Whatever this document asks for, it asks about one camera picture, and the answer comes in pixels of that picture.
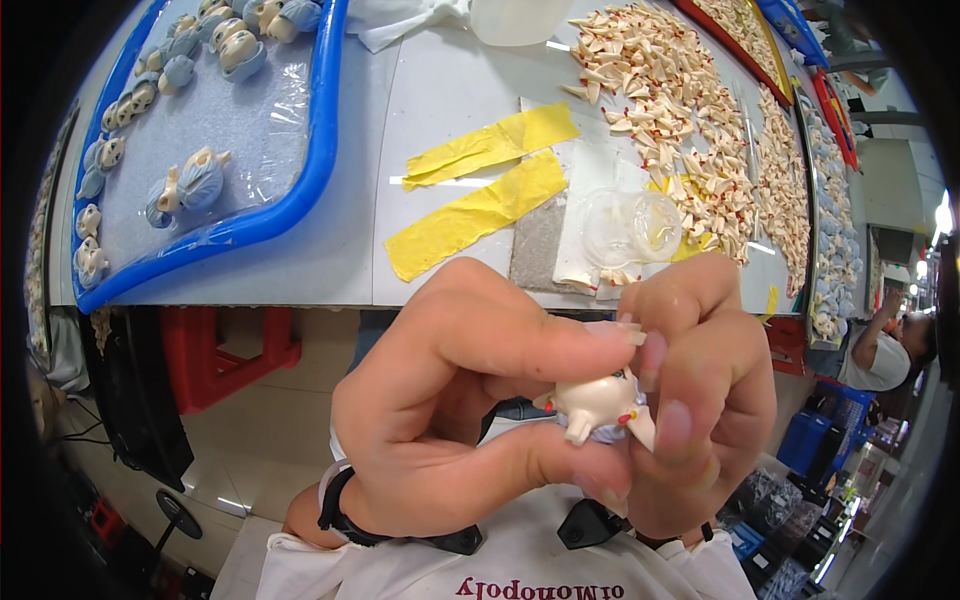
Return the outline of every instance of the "gray shirt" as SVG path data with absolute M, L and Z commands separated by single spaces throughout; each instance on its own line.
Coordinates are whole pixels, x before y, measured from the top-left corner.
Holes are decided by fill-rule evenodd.
M 835 57 L 848 57 L 860 52 L 856 48 L 856 33 L 842 6 L 825 2 L 816 8 L 816 12 L 827 22 L 828 35 L 824 40 L 824 48 L 830 50 Z M 880 91 L 890 77 L 890 69 L 887 67 L 856 69 L 853 72 L 866 77 L 876 91 Z

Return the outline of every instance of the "white cloth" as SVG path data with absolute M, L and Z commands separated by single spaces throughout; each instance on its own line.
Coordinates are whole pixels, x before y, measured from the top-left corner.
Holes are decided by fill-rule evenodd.
M 885 392 L 903 383 L 910 373 L 910 355 L 903 344 L 886 333 L 876 336 L 876 357 L 874 364 L 867 370 L 862 369 L 853 360 L 853 347 L 867 330 L 866 325 L 854 325 L 847 343 L 847 354 L 837 380 L 854 388 L 867 392 Z
M 421 25 L 468 13 L 468 0 L 350 0 L 347 33 L 376 54 Z
M 518 421 L 494 420 L 485 441 Z M 289 534 L 267 541 L 257 600 L 733 600 L 753 592 L 730 536 L 690 550 L 671 541 L 653 550 L 627 534 L 567 550 L 557 528 L 583 498 L 574 486 L 547 486 L 478 523 L 484 541 L 465 557 L 409 541 L 326 550 Z

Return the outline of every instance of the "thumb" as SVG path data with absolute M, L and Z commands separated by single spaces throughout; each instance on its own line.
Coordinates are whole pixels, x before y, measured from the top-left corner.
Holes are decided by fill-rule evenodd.
M 590 440 L 573 445 L 555 422 L 515 427 L 455 464 L 450 488 L 460 491 L 461 508 L 475 520 L 530 490 L 557 483 L 579 486 L 614 513 L 627 515 L 632 485 L 628 458 Z

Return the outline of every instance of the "black wristband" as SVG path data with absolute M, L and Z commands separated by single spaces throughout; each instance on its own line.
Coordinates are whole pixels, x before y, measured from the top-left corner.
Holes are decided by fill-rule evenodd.
M 348 540 L 360 546 L 372 547 L 382 541 L 394 540 L 390 536 L 380 536 L 364 531 L 357 527 L 348 516 L 340 511 L 340 494 L 344 490 L 347 481 L 354 474 L 353 467 L 347 467 L 337 473 L 330 480 L 329 485 L 324 491 L 324 504 L 320 509 L 320 518 L 317 519 L 317 525 L 324 531 L 333 527 L 344 534 Z M 407 540 L 419 541 L 435 548 L 469 556 L 476 552 L 483 541 L 483 535 L 476 525 L 470 525 L 466 529 L 447 534 L 445 536 L 435 536 L 432 538 L 406 538 Z

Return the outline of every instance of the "fingernail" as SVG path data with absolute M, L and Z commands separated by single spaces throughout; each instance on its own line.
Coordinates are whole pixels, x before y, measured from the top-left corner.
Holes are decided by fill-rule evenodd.
M 640 331 L 639 324 L 615 323 L 613 321 L 590 321 L 584 323 L 590 335 L 609 342 L 627 343 L 633 346 L 643 346 L 647 334 Z
M 659 331 L 650 331 L 640 354 L 640 390 L 644 394 L 655 392 L 660 387 L 660 367 L 666 358 L 666 338 Z
M 592 476 L 576 473 L 573 475 L 573 485 L 580 488 L 584 496 L 603 504 L 615 515 L 627 518 L 627 499 L 619 497 L 616 492 L 600 484 Z
M 660 402 L 657 411 L 657 435 L 654 452 L 667 462 L 682 462 L 690 441 L 690 409 L 678 400 Z

